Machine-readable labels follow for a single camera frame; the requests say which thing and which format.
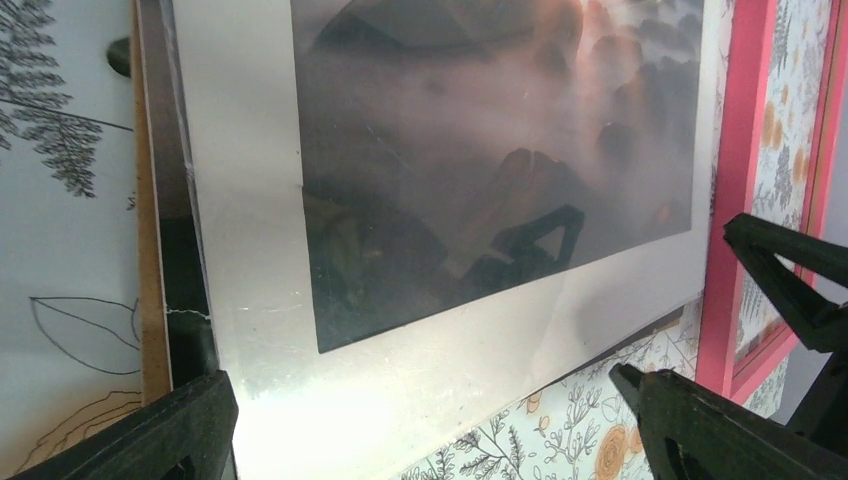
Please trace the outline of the sunset photo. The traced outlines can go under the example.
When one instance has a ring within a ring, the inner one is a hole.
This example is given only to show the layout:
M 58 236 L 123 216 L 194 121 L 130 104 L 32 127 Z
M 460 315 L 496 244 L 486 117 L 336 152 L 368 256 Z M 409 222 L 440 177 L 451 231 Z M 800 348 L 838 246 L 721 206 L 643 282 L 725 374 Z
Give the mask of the sunset photo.
M 701 1 L 295 1 L 326 353 L 687 232 Z

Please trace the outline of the pink picture frame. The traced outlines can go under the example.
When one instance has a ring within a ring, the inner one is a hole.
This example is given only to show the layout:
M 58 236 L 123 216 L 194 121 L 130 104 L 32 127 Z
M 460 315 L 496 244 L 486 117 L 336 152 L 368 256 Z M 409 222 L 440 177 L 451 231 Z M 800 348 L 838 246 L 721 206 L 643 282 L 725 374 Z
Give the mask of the pink picture frame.
M 821 76 L 815 84 L 811 152 L 800 163 L 806 183 L 799 229 L 813 236 L 824 231 L 847 77 L 847 4 L 833 1 L 824 13 L 826 37 Z M 775 1 L 735 2 L 723 90 L 695 379 L 738 404 L 754 394 L 798 342 L 791 329 L 774 317 L 764 338 L 745 348 L 741 357 L 736 355 L 745 273 L 722 240 L 723 224 L 752 209 L 765 121 L 777 118 L 776 110 L 767 105 L 777 16 Z

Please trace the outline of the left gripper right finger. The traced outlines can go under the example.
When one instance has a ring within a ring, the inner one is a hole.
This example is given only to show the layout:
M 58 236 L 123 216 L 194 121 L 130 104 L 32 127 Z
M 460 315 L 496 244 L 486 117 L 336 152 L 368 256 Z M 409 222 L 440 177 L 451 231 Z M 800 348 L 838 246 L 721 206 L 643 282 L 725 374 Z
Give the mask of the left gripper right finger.
M 787 424 L 673 370 L 617 364 L 610 379 L 637 419 L 657 479 L 844 479 L 847 370 L 829 362 Z

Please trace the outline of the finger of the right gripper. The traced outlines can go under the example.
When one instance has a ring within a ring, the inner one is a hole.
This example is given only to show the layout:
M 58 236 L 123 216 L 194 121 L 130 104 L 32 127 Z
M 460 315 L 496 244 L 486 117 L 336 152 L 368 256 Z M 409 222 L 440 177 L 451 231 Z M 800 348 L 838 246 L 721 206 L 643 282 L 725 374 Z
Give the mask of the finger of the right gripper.
M 784 262 L 847 286 L 847 248 L 740 213 L 724 241 L 807 349 L 829 359 L 790 417 L 798 436 L 847 456 L 847 304 L 822 296 Z

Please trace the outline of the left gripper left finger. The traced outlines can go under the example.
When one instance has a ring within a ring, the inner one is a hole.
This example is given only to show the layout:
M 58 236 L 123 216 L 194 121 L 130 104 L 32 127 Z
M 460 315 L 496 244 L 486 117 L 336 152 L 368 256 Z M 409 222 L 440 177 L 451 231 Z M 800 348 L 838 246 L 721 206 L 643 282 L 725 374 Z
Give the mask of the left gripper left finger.
M 223 370 L 197 377 L 15 479 L 220 479 L 238 405 Z

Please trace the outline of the white photo mat board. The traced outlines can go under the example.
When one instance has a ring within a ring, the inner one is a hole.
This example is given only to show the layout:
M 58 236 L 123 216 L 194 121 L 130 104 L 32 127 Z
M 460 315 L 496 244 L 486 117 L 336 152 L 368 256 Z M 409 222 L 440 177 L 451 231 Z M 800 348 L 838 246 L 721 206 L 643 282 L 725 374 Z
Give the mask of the white photo mat board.
M 703 290 L 722 5 L 701 1 L 692 227 L 326 353 L 291 5 L 178 1 L 206 283 L 242 479 L 384 479 Z

